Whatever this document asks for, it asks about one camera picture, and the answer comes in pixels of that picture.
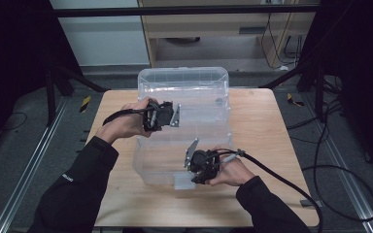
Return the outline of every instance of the wooden cabinet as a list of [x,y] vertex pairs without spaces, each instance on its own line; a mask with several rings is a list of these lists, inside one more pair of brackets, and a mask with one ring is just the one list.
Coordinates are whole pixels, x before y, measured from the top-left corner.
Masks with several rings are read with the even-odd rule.
[[[287,0],[286,4],[296,4],[299,0]],[[220,6],[220,5],[259,5],[261,0],[138,0],[140,7],[176,6]],[[159,38],[190,38],[214,36],[254,36],[265,33],[262,45],[270,65],[277,63],[277,53],[285,44],[288,28],[307,31],[314,14],[214,14],[182,16],[142,17],[148,53],[154,67],[155,53]],[[290,20],[307,21],[302,28]]]

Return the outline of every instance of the person's left hand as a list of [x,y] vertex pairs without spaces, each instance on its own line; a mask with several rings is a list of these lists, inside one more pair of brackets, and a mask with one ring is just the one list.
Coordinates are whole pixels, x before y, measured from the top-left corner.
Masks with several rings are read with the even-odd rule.
[[[150,99],[157,102],[153,98],[145,97],[142,101],[138,103],[125,104],[122,107],[122,110],[145,109],[147,108]],[[146,132],[144,130],[142,114],[130,114],[120,116],[114,119],[113,121],[106,123],[104,126],[98,129],[95,136],[109,144],[112,144],[118,138],[130,138],[135,135],[142,135],[144,137],[149,138],[151,134],[151,131]]]

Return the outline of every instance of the cable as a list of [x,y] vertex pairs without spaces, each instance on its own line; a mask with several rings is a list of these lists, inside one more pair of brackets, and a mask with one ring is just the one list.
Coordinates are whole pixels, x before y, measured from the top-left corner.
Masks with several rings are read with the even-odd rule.
[[154,102],[150,102],[150,105],[152,106],[149,106],[145,109],[138,109],[138,110],[134,110],[134,109],[125,109],[125,110],[120,110],[120,111],[117,111],[113,114],[111,114],[110,116],[108,116],[102,125],[105,125],[107,124],[108,122],[111,122],[113,121],[115,118],[118,118],[120,116],[123,116],[123,115],[131,115],[131,114],[139,114],[141,115],[141,113],[143,112],[147,112],[147,111],[151,111],[151,110],[156,110],[156,109],[159,109],[161,107],[165,107],[165,106],[169,106],[169,105],[172,105],[172,103],[170,102],[164,102],[162,104],[157,104],[157,103],[154,103]]
[[318,142],[312,142],[312,141],[308,141],[308,140],[304,140],[304,139],[299,139],[299,138],[295,138],[295,137],[290,137],[290,138],[293,139],[293,140],[298,140],[298,141],[304,142],[304,143],[310,143],[310,144],[317,144],[318,143]]
[[284,55],[286,56],[286,58],[290,58],[290,59],[295,59],[294,60],[294,63],[295,65],[298,63],[298,56],[300,55],[301,51],[302,51],[302,36],[298,36],[298,41],[297,41],[297,46],[296,46],[296,51],[291,51],[291,52],[288,52],[287,51],[287,47],[288,47],[288,44],[289,44],[289,41],[292,37],[291,36],[288,36],[287,38],[287,42],[286,42],[286,45],[284,46]]
[[[341,104],[337,104],[336,106],[333,106],[333,107],[329,108],[327,111],[324,112],[324,114],[331,115],[332,113],[334,113],[334,112],[340,110],[340,109],[336,109],[336,108],[339,107],[339,106],[341,106]],[[319,117],[318,117],[318,116],[315,116],[315,117],[312,117],[312,118],[309,118],[309,119],[303,120],[303,121],[301,121],[301,122],[298,122],[298,123],[296,123],[296,124],[294,124],[294,125],[287,126],[287,130],[291,130],[291,129],[294,129],[294,128],[299,128],[299,127],[301,127],[301,126],[304,126],[304,125],[306,125],[306,124],[308,124],[308,123],[313,122],[313,121],[316,120],[316,119],[319,119]]]
[[[263,39],[264,39],[264,37],[265,37],[265,33],[266,33],[266,31],[267,31],[267,28],[269,28],[269,33],[270,33],[270,35],[271,35],[271,41],[272,41],[272,44],[273,44],[273,46],[274,46],[275,55],[277,56],[277,58],[278,58],[282,63],[284,63],[284,65],[290,65],[290,64],[292,64],[293,62],[286,62],[286,61],[283,61],[283,60],[281,59],[281,57],[278,55],[278,49],[277,49],[277,46],[275,45],[274,37],[272,36],[272,31],[271,31],[270,21],[271,21],[271,13],[268,14],[268,20],[267,20],[267,23],[266,23],[266,26],[265,26],[265,30],[264,30],[264,32],[262,33],[262,37],[261,37],[261,47],[262,47],[262,51],[263,51],[263,53],[264,53],[264,55],[265,55],[265,57],[266,57],[267,55],[266,55],[265,49],[264,49],[264,47],[263,47]],[[269,64],[268,61],[267,61],[266,63],[267,63],[268,66],[269,66],[270,68],[272,68],[272,69],[280,68],[280,67],[273,67],[272,65]]]
[[3,128],[2,131],[10,131],[10,130],[14,130],[14,129],[17,129],[19,127],[21,127],[25,122],[26,120],[28,119],[28,115],[25,114],[25,113],[12,113],[11,116],[13,115],[23,115],[25,118],[23,119],[23,122],[15,127],[12,127],[12,128]]
[[318,204],[316,203],[316,201],[310,195],[308,195],[308,193],[306,193],[304,190],[299,188],[297,185],[295,185],[295,184],[291,183],[290,181],[286,180],[285,178],[281,177],[280,175],[278,175],[277,173],[275,173],[274,171],[269,169],[267,166],[263,165],[261,162],[256,160],[254,157],[251,157],[250,155],[248,155],[247,153],[244,152],[243,157],[247,158],[252,163],[256,164],[259,168],[261,168],[262,170],[264,170],[265,172],[267,172],[268,174],[270,174],[271,176],[273,176],[274,178],[276,178],[280,182],[285,183],[286,185],[292,187],[297,192],[299,192],[301,195],[303,195],[308,201],[310,201],[310,203],[316,209],[317,215],[318,215],[318,218],[319,218],[317,232],[322,232],[322,211],[321,211],[320,207],[318,206]]
[[222,150],[222,152],[216,153],[216,155],[212,155],[211,157],[220,156],[222,154],[227,154],[227,153],[235,153],[237,155],[240,155],[242,157],[247,158],[252,163],[254,163],[256,166],[258,166],[259,168],[261,168],[262,170],[264,170],[265,172],[267,172],[269,175],[273,176],[274,178],[276,178],[280,182],[285,183],[286,185],[290,186],[291,188],[293,188],[297,192],[299,192],[308,201],[310,201],[310,203],[316,209],[317,215],[318,215],[318,218],[319,218],[318,232],[322,232],[322,211],[321,211],[320,207],[318,206],[318,204],[316,203],[316,201],[314,201],[314,199],[310,195],[308,195],[308,193],[306,193],[304,190],[302,190],[297,185],[295,185],[295,184],[291,183],[290,181],[286,180],[285,178],[281,177],[280,175],[278,175],[277,173],[275,173],[274,171],[272,171],[271,169],[269,169],[267,166],[263,165],[261,162],[259,162],[258,160],[256,160],[254,157],[252,157],[249,154],[245,153],[243,150],[234,151],[234,150],[229,150],[229,149],[218,149],[218,150],[215,150],[215,151],[219,151],[219,150]]
[[[311,170],[311,169],[314,169],[314,168],[334,168],[334,169],[339,169],[339,170],[342,170],[344,172],[347,172],[351,175],[353,175],[357,180],[359,180],[364,186],[365,188],[368,190],[369,194],[372,196],[373,198],[373,190],[371,189],[371,186],[365,182],[365,180],[363,178],[361,178],[359,175],[357,175],[356,173],[346,169],[346,168],[343,168],[343,167],[339,167],[339,166],[335,166],[335,165],[329,165],[329,164],[323,164],[323,165],[317,165],[317,166],[309,166],[309,167],[305,167],[303,169],[301,169],[302,171],[307,171],[307,170]],[[373,216],[372,217],[369,217],[369,218],[366,218],[366,219],[361,219],[361,218],[356,218],[356,217],[351,217],[351,216],[347,216],[343,213],[341,213],[340,211],[337,211],[336,209],[334,209],[332,206],[330,206],[322,197],[320,197],[321,201],[334,213],[336,213],[337,215],[339,216],[343,216],[344,218],[347,218],[349,220],[353,220],[353,221],[358,221],[358,222],[365,222],[365,221],[371,221],[373,220]]]
[[324,132],[327,128],[327,118],[328,118],[328,113],[329,113],[329,106],[335,102],[335,101],[338,101],[337,99],[335,99],[334,101],[332,101],[331,103],[329,103],[327,105],[327,111],[324,112],[324,121],[323,121],[323,130],[322,130],[322,134],[319,138],[319,141],[317,143],[317,147],[316,147],[316,151],[315,151],[315,156],[314,156],[314,165],[313,166],[310,166],[310,167],[307,167],[307,168],[304,168],[302,169],[302,171],[304,170],[309,170],[309,169],[313,169],[313,182],[314,182],[314,188],[317,192],[317,195],[320,197],[320,200],[332,211],[334,212],[335,214],[339,215],[339,216],[342,216],[346,219],[349,219],[349,220],[353,220],[353,221],[358,221],[358,222],[365,222],[365,221],[371,221],[373,220],[373,216],[372,217],[369,217],[369,218],[357,218],[357,217],[353,217],[353,216],[348,216],[346,214],[343,214],[341,213],[340,211],[337,211],[335,208],[333,208],[331,205],[329,205],[323,198],[322,198],[322,195],[320,193],[320,190],[318,188],[318,183],[317,183],[317,169],[318,168],[324,168],[324,167],[327,167],[327,168],[337,168],[337,169],[340,169],[342,171],[345,171],[345,172],[348,172],[352,175],[354,175],[361,183],[363,183],[365,185],[365,187],[369,190],[370,194],[372,195],[373,197],[373,191],[371,189],[371,187],[362,179],[360,178],[357,174],[353,173],[352,171],[346,169],[346,168],[342,168],[342,167],[338,167],[338,166],[334,166],[334,165],[318,165],[318,154],[319,154],[319,150],[320,150],[320,145],[321,145],[321,142],[322,142],[322,138],[323,138],[323,135],[324,135]]

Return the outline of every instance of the black jacket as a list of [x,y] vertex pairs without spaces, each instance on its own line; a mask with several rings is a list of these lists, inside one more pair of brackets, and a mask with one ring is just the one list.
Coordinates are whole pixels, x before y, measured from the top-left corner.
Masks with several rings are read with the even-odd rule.
[[[93,137],[44,193],[28,232],[91,232],[118,156],[111,145]],[[256,232],[310,232],[260,177],[242,184],[236,198],[251,214]]]

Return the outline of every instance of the metal bracket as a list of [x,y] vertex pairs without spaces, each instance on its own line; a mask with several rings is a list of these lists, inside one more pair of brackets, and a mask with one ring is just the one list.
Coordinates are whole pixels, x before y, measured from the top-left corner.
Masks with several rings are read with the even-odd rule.
[[177,110],[172,115],[171,122],[170,122],[169,126],[180,127],[180,110],[181,110],[181,105],[179,104],[178,107],[177,107]]
[[184,167],[188,166],[190,164],[190,161],[192,159],[193,153],[196,150],[196,147],[198,146],[199,139],[196,138],[193,143],[189,146],[189,148],[186,150],[186,161],[184,163]]

